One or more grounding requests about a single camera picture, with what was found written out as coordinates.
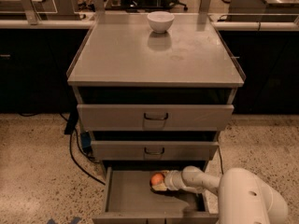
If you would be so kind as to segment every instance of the orange ball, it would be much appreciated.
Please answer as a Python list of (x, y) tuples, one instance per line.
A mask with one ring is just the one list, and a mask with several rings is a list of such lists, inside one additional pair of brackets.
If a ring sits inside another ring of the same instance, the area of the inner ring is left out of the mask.
[(164, 175), (160, 174), (160, 173), (153, 175), (150, 179), (150, 183), (151, 183), (152, 186), (153, 185), (158, 185), (158, 184), (163, 183), (163, 182), (164, 182)]

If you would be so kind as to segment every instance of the speckled floor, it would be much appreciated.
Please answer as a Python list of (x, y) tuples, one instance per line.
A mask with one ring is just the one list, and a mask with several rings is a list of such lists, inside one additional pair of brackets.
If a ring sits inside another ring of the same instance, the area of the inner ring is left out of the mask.
[[(0, 114), (0, 223), (93, 223), (101, 212), (103, 186), (71, 160), (64, 127), (60, 115)], [(286, 224), (299, 223), (299, 116), (233, 115), (220, 144), (224, 171), (243, 167), (257, 174), (286, 199)], [(101, 168), (75, 145), (74, 153), (102, 178)], [(221, 175), (218, 153), (206, 171)], [(207, 197), (217, 212), (217, 199)]]

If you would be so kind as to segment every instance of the bowl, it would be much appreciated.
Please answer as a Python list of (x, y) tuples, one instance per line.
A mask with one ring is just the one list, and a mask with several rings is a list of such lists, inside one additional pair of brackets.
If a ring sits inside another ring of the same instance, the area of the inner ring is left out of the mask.
[(158, 34), (165, 33), (172, 25), (175, 15), (166, 11), (153, 11), (148, 14), (149, 26)]

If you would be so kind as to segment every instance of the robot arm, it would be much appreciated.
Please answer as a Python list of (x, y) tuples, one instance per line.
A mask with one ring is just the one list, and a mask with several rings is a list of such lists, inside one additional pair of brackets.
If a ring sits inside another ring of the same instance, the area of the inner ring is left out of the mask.
[(163, 179), (155, 183), (151, 179), (154, 190), (183, 189), (200, 193), (207, 189), (217, 195), (219, 224), (283, 224), (288, 216), (283, 197), (245, 169), (230, 169), (221, 178), (193, 166), (163, 174)]

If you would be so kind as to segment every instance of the drawer cabinet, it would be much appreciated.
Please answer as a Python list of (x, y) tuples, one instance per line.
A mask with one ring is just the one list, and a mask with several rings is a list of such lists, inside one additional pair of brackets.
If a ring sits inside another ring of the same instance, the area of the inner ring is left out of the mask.
[[(198, 16), (177, 14), (168, 34), (152, 35), (144, 14), (104, 14), (71, 71), (82, 130), (107, 171), (94, 223), (217, 222), (203, 194), (150, 189), (157, 171), (205, 171), (243, 85), (215, 30), (197, 24)], [(171, 49), (153, 50), (156, 38)]]

